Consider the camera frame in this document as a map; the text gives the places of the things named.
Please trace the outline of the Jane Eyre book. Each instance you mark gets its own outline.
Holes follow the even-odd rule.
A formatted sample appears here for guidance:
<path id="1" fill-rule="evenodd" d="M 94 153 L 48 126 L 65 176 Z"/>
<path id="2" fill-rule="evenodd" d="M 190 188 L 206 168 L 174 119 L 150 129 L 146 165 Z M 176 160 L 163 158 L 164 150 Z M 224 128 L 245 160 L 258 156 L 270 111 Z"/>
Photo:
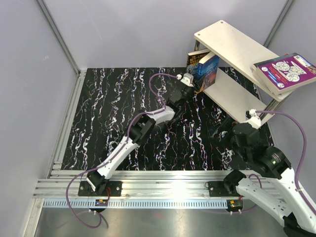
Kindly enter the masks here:
<path id="1" fill-rule="evenodd" d="M 218 64 L 219 56 L 211 51 L 199 60 L 194 75 L 196 94 L 201 93 L 215 83 Z"/>

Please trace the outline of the yellow 169-Storey Treehouse book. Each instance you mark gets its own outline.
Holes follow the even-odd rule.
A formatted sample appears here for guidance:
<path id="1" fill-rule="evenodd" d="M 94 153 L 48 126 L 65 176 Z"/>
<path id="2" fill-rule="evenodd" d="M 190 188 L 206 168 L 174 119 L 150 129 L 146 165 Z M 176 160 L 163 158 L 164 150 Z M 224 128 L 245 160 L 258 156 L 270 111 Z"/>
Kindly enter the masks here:
<path id="1" fill-rule="evenodd" d="M 209 49 L 202 49 L 187 54 L 186 73 L 194 75 L 199 61 L 210 52 Z"/>

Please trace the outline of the purple paperback book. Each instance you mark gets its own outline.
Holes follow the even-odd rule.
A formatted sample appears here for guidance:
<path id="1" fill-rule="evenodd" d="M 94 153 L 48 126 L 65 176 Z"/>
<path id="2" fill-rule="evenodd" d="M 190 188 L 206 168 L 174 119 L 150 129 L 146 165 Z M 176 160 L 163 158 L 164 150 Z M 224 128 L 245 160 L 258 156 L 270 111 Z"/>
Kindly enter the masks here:
<path id="1" fill-rule="evenodd" d="M 298 53 L 252 65 L 253 72 L 274 95 L 291 92 L 316 81 L 316 67 Z"/>

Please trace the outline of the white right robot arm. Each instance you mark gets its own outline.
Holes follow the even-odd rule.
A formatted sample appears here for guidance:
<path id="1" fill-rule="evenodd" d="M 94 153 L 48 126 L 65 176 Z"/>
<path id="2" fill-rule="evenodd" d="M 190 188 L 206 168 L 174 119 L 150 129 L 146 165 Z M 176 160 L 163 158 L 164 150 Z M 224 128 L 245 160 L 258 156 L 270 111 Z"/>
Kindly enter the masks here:
<path id="1" fill-rule="evenodd" d="M 299 171 L 292 168 L 285 154 L 261 142 L 260 127 L 261 120 L 255 110 L 249 111 L 247 120 L 232 128 L 234 145 L 237 154 L 252 170 L 266 178 L 282 199 L 256 186 L 239 170 L 233 170 L 224 178 L 224 192 L 250 199 L 277 220 L 288 237 L 314 237 L 316 204 L 300 185 Z"/>

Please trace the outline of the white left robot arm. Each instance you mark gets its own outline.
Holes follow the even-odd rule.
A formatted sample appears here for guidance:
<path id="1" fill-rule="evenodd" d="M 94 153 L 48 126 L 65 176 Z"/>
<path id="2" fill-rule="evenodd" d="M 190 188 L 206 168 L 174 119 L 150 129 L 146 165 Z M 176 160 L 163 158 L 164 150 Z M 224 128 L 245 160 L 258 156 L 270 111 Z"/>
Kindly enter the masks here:
<path id="1" fill-rule="evenodd" d="M 114 171 L 133 150 L 148 140 L 156 125 L 173 121 L 181 116 L 186 101 L 193 97 L 196 88 L 194 84 L 184 85 L 171 93 L 164 108 L 141 112 L 135 116 L 117 147 L 100 165 L 88 172 L 86 181 L 89 190 L 95 196 L 105 193 L 107 183 Z"/>

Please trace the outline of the white two-tier shelf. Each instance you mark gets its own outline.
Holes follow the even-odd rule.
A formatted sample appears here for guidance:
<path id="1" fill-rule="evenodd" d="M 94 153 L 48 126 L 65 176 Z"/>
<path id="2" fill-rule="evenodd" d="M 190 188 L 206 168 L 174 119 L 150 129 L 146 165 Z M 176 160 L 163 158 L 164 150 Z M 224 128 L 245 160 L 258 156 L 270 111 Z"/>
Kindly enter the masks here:
<path id="1" fill-rule="evenodd" d="M 250 109 L 276 110 L 290 95 L 289 92 L 274 95 L 251 71 L 254 63 L 277 58 L 278 55 L 224 20 L 196 32 L 194 38 L 272 97 L 272 101 L 265 105 L 225 72 L 218 70 L 216 82 L 204 93 L 235 121 L 244 122 L 245 113 Z"/>

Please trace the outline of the black marble pattern mat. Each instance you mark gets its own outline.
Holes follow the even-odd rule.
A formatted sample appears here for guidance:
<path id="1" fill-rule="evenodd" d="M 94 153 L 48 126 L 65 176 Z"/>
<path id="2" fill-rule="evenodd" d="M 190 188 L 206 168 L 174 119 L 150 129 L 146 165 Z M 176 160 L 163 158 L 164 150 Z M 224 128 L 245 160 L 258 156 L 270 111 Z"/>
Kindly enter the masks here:
<path id="1" fill-rule="evenodd" d="M 86 72 L 61 168 L 87 170 L 102 163 L 141 111 L 160 109 L 158 96 L 177 88 L 185 68 L 90 68 Z M 204 93 L 193 96 L 183 114 L 156 126 L 146 143 L 119 170 L 248 170 L 222 143 L 216 129 L 229 116 Z"/>

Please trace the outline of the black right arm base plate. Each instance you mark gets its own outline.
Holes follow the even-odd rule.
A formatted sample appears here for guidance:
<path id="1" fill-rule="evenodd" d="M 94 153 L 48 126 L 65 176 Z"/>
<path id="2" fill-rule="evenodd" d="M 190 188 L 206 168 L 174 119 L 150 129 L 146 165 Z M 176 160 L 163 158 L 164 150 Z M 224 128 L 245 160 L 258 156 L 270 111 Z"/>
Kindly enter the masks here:
<path id="1" fill-rule="evenodd" d="M 210 197 L 232 197 L 233 195 L 224 187 L 223 181 L 208 181 L 205 183 L 205 187 L 209 192 Z"/>

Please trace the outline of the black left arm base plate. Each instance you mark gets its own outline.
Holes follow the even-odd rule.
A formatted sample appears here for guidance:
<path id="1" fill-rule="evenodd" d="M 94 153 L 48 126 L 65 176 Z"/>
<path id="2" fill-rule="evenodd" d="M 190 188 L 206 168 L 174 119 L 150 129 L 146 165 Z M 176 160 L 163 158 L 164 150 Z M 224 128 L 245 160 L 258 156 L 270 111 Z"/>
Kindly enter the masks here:
<path id="1" fill-rule="evenodd" d="M 110 194 L 110 197 L 120 197 L 122 191 L 123 182 L 121 181 L 109 181 L 106 189 L 101 193 L 97 194 L 94 192 L 87 181 L 81 181 L 78 190 L 79 197 L 106 197 Z"/>

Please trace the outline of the aluminium frame rail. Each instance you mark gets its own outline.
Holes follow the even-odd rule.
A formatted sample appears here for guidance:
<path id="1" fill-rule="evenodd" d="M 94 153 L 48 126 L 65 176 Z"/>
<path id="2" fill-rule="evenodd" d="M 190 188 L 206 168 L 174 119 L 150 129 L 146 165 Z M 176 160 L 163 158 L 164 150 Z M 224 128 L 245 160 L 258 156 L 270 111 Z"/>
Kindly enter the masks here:
<path id="1" fill-rule="evenodd" d="M 70 135 L 87 70 L 80 73 L 76 96 L 69 109 L 68 125 L 54 154 L 49 175 L 37 183 L 33 197 L 44 199 L 46 205 L 66 208 L 91 206 L 93 197 L 79 197 L 79 184 L 86 170 L 63 170 L 62 160 Z M 110 197 L 110 207 L 210 207 L 206 181 L 222 178 L 231 170 L 116 170 L 111 181 L 123 182 L 120 197 Z"/>

